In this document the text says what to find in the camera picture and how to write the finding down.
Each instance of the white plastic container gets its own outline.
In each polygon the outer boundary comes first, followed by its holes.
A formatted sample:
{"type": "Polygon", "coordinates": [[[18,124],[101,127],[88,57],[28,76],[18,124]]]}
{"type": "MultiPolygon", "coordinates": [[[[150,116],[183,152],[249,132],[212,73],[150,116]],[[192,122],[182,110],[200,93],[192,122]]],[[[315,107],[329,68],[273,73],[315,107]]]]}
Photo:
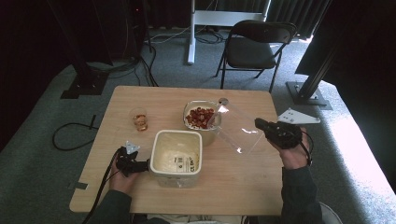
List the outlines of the white plastic container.
{"type": "Polygon", "coordinates": [[[191,131],[159,131],[149,167],[162,187],[195,186],[202,167],[202,136],[191,131]]]}

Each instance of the sleeve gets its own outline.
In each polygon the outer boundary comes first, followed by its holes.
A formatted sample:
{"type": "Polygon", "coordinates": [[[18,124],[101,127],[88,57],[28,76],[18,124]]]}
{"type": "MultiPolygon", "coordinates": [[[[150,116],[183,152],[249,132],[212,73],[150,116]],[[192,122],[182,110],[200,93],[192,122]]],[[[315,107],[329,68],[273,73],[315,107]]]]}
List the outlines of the sleeve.
{"type": "Polygon", "coordinates": [[[317,186],[308,166],[296,169],[282,169],[283,207],[281,223],[324,223],[320,203],[317,201],[317,186]]]}
{"type": "Polygon", "coordinates": [[[129,224],[129,210],[132,198],[120,191],[109,190],[96,207],[89,224],[129,224]]]}

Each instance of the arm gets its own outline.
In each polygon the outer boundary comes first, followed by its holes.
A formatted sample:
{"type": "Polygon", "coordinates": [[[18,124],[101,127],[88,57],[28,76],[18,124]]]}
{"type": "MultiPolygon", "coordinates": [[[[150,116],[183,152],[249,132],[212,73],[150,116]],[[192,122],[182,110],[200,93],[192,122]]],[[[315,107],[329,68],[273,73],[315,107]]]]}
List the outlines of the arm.
{"type": "Polygon", "coordinates": [[[138,173],[124,176],[116,167],[116,161],[111,167],[109,191],[99,206],[95,209],[88,223],[129,224],[129,211],[132,198],[129,196],[138,173]]]}
{"type": "MultiPolygon", "coordinates": [[[[307,166],[303,148],[299,145],[295,148],[281,149],[271,141],[270,144],[279,151],[284,164],[281,223],[323,223],[320,204],[317,201],[317,186],[307,166]]],[[[309,148],[305,133],[303,144],[309,148]]]]}

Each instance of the sunlight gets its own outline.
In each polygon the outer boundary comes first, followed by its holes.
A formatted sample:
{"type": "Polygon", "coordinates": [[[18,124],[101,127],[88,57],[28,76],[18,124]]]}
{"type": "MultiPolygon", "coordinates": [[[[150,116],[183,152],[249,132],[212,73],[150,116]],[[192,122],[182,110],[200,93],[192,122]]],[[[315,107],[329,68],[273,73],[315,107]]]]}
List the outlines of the sunlight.
{"type": "Polygon", "coordinates": [[[389,186],[379,183],[386,183],[387,180],[355,120],[352,117],[340,118],[329,125],[351,178],[359,181],[362,187],[370,188],[370,191],[378,194],[385,192],[389,186]]]}

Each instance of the white container label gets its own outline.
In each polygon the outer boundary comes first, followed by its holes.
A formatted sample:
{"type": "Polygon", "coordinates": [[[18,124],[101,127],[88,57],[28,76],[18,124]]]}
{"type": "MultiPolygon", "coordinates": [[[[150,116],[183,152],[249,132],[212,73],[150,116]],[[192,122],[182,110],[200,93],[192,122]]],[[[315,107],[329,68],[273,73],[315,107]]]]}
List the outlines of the white container label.
{"type": "Polygon", "coordinates": [[[191,157],[175,157],[176,171],[190,173],[195,171],[195,162],[191,157]]]}

